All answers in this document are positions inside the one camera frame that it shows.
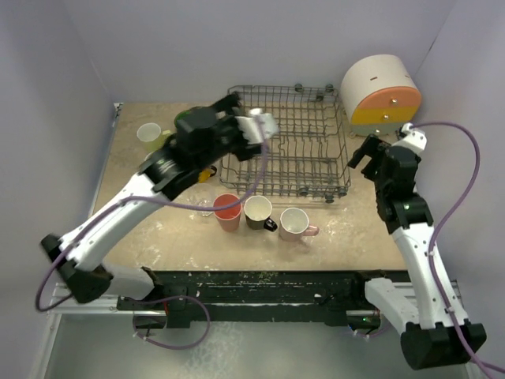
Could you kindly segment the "white floral mug green inside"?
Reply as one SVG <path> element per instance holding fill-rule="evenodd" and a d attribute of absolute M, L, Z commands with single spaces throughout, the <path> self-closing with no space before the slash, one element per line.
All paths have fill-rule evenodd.
<path fill-rule="evenodd" d="M 184 117 L 186 117 L 187 115 L 191 114 L 193 111 L 195 111 L 196 109 L 198 109 L 198 107 L 191 107 L 189 108 L 188 110 L 184 110 L 184 111 L 181 111 L 179 112 L 175 118 L 174 118 L 174 124 L 177 125 L 178 121 L 180 119 L 183 119 Z"/>

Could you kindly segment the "yellow mug black handle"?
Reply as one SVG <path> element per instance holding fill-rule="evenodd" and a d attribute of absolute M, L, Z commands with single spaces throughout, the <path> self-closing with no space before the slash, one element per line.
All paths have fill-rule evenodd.
<path fill-rule="evenodd" d="M 198 182 L 199 183 L 204 183 L 208 179 L 216 176 L 216 174 L 217 174 L 217 167 L 214 166 L 214 165 L 211 165 L 210 167 L 205 168 L 204 170 L 202 170 L 199 173 Z"/>

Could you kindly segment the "light green faceted mug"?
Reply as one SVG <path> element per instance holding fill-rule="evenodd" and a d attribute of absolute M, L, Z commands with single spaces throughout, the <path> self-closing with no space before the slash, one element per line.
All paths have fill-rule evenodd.
<path fill-rule="evenodd" d="M 145 123 L 137 130 L 137 139 L 148 153 L 163 147 L 166 139 L 171 135 L 170 130 L 164 130 L 154 122 Z"/>

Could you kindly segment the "clear glass cup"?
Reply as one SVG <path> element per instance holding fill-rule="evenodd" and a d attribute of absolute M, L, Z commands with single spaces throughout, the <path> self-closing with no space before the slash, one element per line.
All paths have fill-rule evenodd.
<path fill-rule="evenodd" d="M 189 195 L 189 203 L 200 208 L 210 208 L 215 200 L 215 194 L 209 189 L 195 189 Z"/>

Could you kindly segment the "black cup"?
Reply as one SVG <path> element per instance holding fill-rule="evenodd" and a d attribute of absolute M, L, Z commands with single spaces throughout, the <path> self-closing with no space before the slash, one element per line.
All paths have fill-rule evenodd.
<path fill-rule="evenodd" d="M 247 226 L 254 231 L 275 232 L 278 225 L 271 218 L 272 209 L 272 203 L 266 197 L 260 195 L 249 197 L 244 205 Z"/>

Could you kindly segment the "pale pink faceted mug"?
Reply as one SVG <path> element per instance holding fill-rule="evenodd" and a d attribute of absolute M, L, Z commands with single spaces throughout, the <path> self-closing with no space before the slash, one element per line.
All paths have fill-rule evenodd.
<path fill-rule="evenodd" d="M 280 215 L 279 235 L 283 241 L 297 242 L 303 237 L 319 234 L 320 229 L 310 224 L 307 213 L 300 208 L 287 208 Z"/>

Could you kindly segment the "pink handleless tumbler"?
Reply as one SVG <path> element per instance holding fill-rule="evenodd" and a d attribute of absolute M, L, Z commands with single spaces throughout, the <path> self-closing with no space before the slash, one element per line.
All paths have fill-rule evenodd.
<path fill-rule="evenodd" d="M 231 193 L 224 193 L 214 200 L 214 207 L 222 207 L 225 205 L 231 205 L 237 202 L 239 198 Z M 234 205 L 233 207 L 215 211 L 215 217 L 219 222 L 220 227 L 226 232 L 234 232 L 239 228 L 240 217 L 241 217 L 241 203 Z"/>

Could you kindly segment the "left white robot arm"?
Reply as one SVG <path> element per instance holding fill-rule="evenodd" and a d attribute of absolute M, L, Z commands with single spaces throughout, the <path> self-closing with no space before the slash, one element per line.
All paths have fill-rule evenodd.
<path fill-rule="evenodd" d="M 138 223 L 198 183 L 200 174 L 232 154 L 244 161 L 267 158 L 267 142 L 278 132 L 271 114 L 245 113 L 236 92 L 207 107 L 194 107 L 174 120 L 175 131 L 102 209 L 74 230 L 49 234 L 40 245 L 58 272 L 69 297 L 80 304 L 116 295 L 135 299 L 146 310 L 162 301 L 163 284 L 149 268 L 103 263 L 104 257 Z"/>

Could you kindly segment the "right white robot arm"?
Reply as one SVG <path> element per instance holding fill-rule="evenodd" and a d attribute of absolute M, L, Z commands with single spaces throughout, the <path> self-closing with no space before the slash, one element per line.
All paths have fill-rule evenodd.
<path fill-rule="evenodd" d="M 426 138 L 419 132 L 394 144 L 375 135 L 365 138 L 348 165 L 362 169 L 375 187 L 377 212 L 406 263 L 415 301 L 385 278 L 351 289 L 360 309 L 374 305 L 400 335 L 402 353 L 414 370 L 465 364 L 487 339 L 484 326 L 469 320 L 448 278 L 436 246 L 428 204 L 416 191 L 415 176 Z"/>

